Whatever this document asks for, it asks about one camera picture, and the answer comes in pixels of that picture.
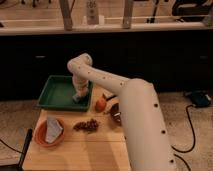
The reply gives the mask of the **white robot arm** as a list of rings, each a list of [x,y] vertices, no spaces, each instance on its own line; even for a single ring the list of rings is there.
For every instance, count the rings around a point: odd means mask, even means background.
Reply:
[[[178,171],[152,83],[95,69],[86,53],[72,58],[67,68],[77,91],[91,81],[118,97],[131,171]]]

